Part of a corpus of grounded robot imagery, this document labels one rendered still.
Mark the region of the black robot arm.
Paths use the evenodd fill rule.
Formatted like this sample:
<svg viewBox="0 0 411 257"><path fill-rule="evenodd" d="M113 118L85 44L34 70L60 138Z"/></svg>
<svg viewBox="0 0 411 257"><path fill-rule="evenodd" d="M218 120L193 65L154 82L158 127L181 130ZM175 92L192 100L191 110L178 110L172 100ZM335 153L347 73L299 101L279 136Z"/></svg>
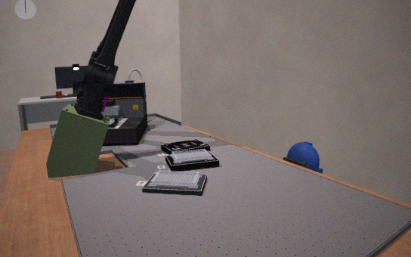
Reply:
<svg viewBox="0 0 411 257"><path fill-rule="evenodd" d="M119 68L114 65L116 52L135 2L136 0L119 0L103 40L97 50L92 52L83 80L73 82L74 92L77 95L83 92L78 104L74 106L80 115L99 120L104 117L101 113L104 94L101 93L110 92L113 87Z"/></svg>

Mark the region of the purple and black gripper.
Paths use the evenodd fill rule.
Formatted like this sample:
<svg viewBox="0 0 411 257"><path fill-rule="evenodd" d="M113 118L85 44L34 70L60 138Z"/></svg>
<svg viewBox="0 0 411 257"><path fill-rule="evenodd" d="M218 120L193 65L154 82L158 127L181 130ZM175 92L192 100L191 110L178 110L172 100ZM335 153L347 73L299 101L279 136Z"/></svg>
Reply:
<svg viewBox="0 0 411 257"><path fill-rule="evenodd" d="M101 111L101 112L103 112L103 111L104 111L104 109L105 109L105 106L106 106L106 104L107 104L107 101L108 101L109 95L108 95L108 92L107 92L107 91L102 91L102 93L101 93L101 94L104 94L104 99L105 99L105 101L104 101L104 106L103 106L103 109L102 109L102 111Z"/></svg>

